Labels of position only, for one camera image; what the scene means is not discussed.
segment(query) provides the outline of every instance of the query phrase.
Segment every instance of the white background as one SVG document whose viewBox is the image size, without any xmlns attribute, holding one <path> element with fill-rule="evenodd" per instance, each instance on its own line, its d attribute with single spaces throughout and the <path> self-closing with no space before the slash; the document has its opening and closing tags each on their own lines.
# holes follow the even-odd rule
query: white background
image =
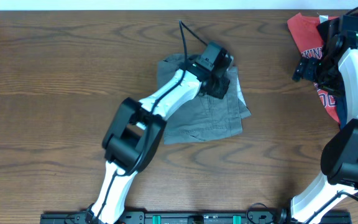
<svg viewBox="0 0 358 224">
<path fill-rule="evenodd" d="M 358 0 L 0 0 L 0 10 L 352 9 Z"/>
</svg>

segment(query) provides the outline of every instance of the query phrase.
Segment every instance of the gray fabric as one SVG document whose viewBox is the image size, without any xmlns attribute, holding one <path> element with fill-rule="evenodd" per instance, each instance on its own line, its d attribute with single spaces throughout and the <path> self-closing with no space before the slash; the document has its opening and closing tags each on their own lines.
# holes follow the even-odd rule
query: gray fabric
<svg viewBox="0 0 358 224">
<path fill-rule="evenodd" d="M 171 80 L 183 59 L 183 54 L 173 54 L 158 63 L 158 88 Z M 171 115 L 163 134 L 164 144 L 210 141 L 242 132 L 241 119 L 250 116 L 250 111 L 237 96 L 237 67 L 231 68 L 227 77 L 230 85 L 222 100 L 199 94 Z"/>
</svg>

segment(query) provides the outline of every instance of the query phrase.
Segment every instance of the red garment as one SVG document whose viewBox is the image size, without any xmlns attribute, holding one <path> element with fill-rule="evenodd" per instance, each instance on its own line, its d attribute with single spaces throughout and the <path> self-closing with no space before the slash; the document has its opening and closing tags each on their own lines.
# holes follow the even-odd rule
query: red garment
<svg viewBox="0 0 358 224">
<path fill-rule="evenodd" d="M 289 19 L 287 24 L 302 57 L 314 57 L 320 59 L 323 56 L 321 49 L 323 48 L 324 42 L 317 30 L 317 25 L 320 24 L 320 19 L 318 17 L 302 16 L 298 13 Z M 326 91 L 317 88 L 317 84 L 314 84 L 314 86 L 316 87 L 317 93 L 328 114 L 336 122 L 340 123 L 336 113 L 336 102 L 334 97 Z"/>
</svg>

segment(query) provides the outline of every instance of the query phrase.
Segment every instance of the wooden table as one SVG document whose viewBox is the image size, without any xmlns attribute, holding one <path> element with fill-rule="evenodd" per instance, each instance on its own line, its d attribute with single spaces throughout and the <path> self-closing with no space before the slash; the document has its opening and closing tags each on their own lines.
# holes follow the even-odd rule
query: wooden table
<svg viewBox="0 0 358 224">
<path fill-rule="evenodd" d="M 252 116 L 232 138 L 161 144 L 126 205 L 284 205 L 316 177 L 321 151 L 338 132 L 313 84 L 291 80 L 300 53 L 287 20 L 297 12 L 0 12 L 0 223 L 38 223 L 44 211 L 76 211 L 97 199 L 105 131 L 123 99 L 156 90 L 157 62 L 183 52 L 179 19 L 233 54 Z M 186 38 L 190 53 L 202 52 Z M 358 223 L 358 203 L 337 208 Z"/>
</svg>

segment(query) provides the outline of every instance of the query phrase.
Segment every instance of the table surface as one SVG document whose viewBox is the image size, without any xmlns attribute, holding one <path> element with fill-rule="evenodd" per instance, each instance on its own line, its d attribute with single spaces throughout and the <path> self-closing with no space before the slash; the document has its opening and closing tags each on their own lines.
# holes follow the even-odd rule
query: table surface
<svg viewBox="0 0 358 224">
<path fill-rule="evenodd" d="M 105 131 L 123 99 L 156 90 L 157 62 L 183 52 L 179 19 L 234 56 L 252 116 L 238 136 L 161 143 L 126 205 L 244 211 L 255 202 L 286 204 L 316 177 L 321 151 L 338 132 L 313 84 L 291 80 L 300 53 L 287 20 L 298 12 L 0 12 L 0 223 L 37 223 L 45 211 L 95 202 Z M 202 52 L 186 39 L 190 53 Z M 358 203 L 345 199 L 336 208 L 358 223 Z"/>
</svg>

